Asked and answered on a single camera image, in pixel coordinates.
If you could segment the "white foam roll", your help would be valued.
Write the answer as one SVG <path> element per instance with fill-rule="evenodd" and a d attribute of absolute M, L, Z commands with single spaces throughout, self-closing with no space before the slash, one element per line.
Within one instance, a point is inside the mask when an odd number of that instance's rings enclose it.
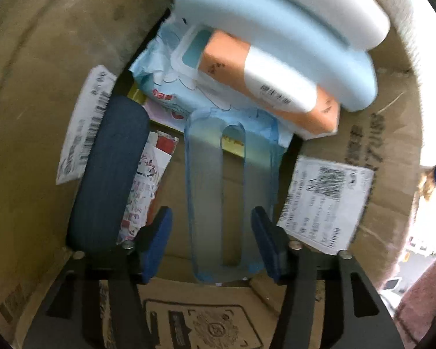
<path fill-rule="evenodd" d="M 389 17 L 376 0 L 291 1 L 321 19 L 355 49 L 372 50 L 389 34 Z"/>

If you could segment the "white shipping label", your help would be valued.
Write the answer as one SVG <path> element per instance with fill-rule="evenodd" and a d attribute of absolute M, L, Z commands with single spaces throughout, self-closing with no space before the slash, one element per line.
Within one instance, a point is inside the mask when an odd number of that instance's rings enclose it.
<path fill-rule="evenodd" d="M 373 175 L 368 168 L 299 157 L 277 225 L 322 253 L 348 249 Z"/>

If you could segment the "red white printed packet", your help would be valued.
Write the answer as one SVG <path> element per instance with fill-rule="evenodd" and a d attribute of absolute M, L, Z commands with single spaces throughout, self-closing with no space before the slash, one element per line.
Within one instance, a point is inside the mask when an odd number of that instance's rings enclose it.
<path fill-rule="evenodd" d="M 160 182 L 176 150 L 178 138 L 151 131 L 141 153 L 130 188 L 118 243 L 133 240 L 140 229 L 153 223 L 153 204 Z"/>

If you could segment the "white barcode label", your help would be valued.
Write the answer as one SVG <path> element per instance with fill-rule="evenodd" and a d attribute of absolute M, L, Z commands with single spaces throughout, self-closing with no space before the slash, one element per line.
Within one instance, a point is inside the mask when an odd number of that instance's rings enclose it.
<path fill-rule="evenodd" d="M 88 73 L 66 130 L 55 179 L 57 185 L 82 178 L 115 81 L 116 75 L 104 65 L 97 65 Z"/>

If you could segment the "dark blue case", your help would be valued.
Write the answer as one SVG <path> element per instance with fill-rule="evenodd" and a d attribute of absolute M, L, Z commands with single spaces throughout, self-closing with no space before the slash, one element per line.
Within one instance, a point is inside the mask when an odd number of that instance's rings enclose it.
<path fill-rule="evenodd" d="M 115 246 L 148 134 L 145 109 L 126 96 L 112 97 L 71 211 L 68 248 L 92 253 Z"/>

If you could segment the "light blue foam roll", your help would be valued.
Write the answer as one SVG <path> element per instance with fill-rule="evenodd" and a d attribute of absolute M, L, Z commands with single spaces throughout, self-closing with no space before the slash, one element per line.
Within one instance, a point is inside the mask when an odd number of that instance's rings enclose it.
<path fill-rule="evenodd" d="M 189 24 L 220 29 L 280 59 L 351 112 L 377 97 L 373 61 L 288 0 L 174 0 Z"/>

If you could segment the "orange white wet wipes pack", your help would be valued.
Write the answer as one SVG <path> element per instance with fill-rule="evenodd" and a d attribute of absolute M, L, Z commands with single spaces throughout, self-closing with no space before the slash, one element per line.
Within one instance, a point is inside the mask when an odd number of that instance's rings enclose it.
<path fill-rule="evenodd" d="M 340 104 L 291 66 L 226 32 L 216 30 L 198 71 L 252 99 L 306 140 L 337 133 Z"/>

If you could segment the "brown cardboard box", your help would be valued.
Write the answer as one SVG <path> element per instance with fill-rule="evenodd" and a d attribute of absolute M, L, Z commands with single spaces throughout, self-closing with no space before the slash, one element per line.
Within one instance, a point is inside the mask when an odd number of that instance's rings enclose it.
<path fill-rule="evenodd" d="M 183 117 L 147 97 L 130 72 L 171 14 L 182 18 L 174 0 L 0 0 L 0 346 L 12 348 L 16 338 L 23 345 L 70 259 L 105 254 L 124 243 L 117 238 L 114 247 L 92 253 L 68 248 L 82 178 L 55 183 L 77 97 L 90 70 L 104 65 L 116 75 L 110 100 L 120 95 L 137 102 L 148 114 L 149 132 L 178 138 L 153 204 L 153 220 L 161 207 L 171 209 L 171 233 L 156 275 L 137 288 L 153 348 L 271 348 L 285 286 L 269 277 L 265 264 L 242 280 L 209 284 L 195 277 L 184 140 L 192 113 Z M 212 34 L 220 30 L 190 25 Z M 377 77 L 370 106 L 351 112 L 333 97 L 340 104 L 334 135 L 306 140 L 255 103 L 278 122 L 277 201 L 267 213 L 276 226 L 299 157 L 373 170 L 370 194 L 346 250 L 377 292 L 407 238 L 422 146 L 419 87 L 409 72 L 394 70 L 392 55 L 391 49 L 370 55 Z M 244 145 L 232 134 L 228 128 L 222 138 L 225 266 L 239 264 L 242 247 Z M 104 348 L 117 348 L 107 281 L 100 286 Z"/>

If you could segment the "blue tissue pack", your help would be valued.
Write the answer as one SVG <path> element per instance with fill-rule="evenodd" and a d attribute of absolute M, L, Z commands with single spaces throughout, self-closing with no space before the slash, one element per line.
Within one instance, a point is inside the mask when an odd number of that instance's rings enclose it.
<path fill-rule="evenodd" d="M 188 117 L 195 110 L 256 110 L 246 96 L 198 75 L 198 63 L 212 30 L 171 14 L 130 66 L 138 88 L 149 98 Z"/>

